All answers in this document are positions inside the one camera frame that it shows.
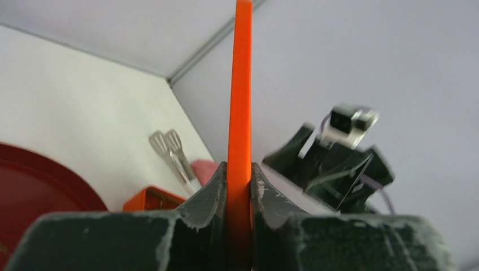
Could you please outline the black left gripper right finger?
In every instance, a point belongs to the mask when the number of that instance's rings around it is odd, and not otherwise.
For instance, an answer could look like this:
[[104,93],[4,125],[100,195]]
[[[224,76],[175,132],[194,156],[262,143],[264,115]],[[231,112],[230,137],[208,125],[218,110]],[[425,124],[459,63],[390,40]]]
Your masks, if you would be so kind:
[[428,220],[310,214],[277,189],[280,181],[252,166],[254,270],[456,270]]

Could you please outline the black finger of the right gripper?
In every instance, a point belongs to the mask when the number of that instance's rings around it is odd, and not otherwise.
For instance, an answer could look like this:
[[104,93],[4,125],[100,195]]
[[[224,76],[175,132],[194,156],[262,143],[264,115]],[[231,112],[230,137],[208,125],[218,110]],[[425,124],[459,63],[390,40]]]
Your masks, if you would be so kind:
[[293,178],[302,161],[299,153],[314,130],[311,124],[304,123],[283,146],[266,155],[262,163],[286,178]]

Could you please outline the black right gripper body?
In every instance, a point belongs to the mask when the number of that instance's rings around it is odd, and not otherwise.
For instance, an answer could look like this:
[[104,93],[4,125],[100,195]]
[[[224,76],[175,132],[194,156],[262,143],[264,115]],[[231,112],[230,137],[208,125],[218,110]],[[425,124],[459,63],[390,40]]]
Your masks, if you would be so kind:
[[395,174],[376,146],[353,150],[334,143],[304,193],[340,213],[376,213],[366,205],[367,199],[394,180]]

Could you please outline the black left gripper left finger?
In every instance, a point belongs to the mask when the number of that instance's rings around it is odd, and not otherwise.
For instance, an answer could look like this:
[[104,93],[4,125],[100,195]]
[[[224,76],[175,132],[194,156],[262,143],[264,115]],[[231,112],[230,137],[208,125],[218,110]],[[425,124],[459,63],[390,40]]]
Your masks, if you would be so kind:
[[41,216],[6,270],[226,270],[226,169],[173,210]]

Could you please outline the orange box lid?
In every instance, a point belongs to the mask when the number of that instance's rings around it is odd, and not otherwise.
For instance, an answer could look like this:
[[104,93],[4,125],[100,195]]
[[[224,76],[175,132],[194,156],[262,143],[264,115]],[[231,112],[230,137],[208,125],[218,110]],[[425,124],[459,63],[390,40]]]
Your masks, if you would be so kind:
[[236,2],[227,160],[227,270],[250,270],[252,1]]

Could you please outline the orange chocolate box with dividers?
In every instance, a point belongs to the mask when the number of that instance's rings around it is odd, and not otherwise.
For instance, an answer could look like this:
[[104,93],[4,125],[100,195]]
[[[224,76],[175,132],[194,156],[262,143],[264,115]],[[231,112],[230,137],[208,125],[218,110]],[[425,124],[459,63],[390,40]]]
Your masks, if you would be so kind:
[[183,204],[186,199],[156,186],[148,186],[127,200],[123,212],[172,210]]

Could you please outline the metal tongs with white handle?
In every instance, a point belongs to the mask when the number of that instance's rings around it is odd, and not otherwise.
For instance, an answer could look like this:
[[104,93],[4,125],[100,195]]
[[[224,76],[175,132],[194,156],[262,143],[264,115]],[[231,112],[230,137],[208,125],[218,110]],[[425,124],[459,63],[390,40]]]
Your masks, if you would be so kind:
[[166,133],[157,130],[148,139],[154,151],[178,173],[189,195],[194,195],[202,188],[186,158],[181,138],[175,129],[170,129]]

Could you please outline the round red lacquer tray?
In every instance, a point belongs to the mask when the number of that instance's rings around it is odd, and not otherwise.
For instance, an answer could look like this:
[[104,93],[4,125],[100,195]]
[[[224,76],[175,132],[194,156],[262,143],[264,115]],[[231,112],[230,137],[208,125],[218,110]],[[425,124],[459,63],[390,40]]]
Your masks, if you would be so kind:
[[1,268],[38,217],[106,210],[100,196],[75,172],[35,152],[1,144]]

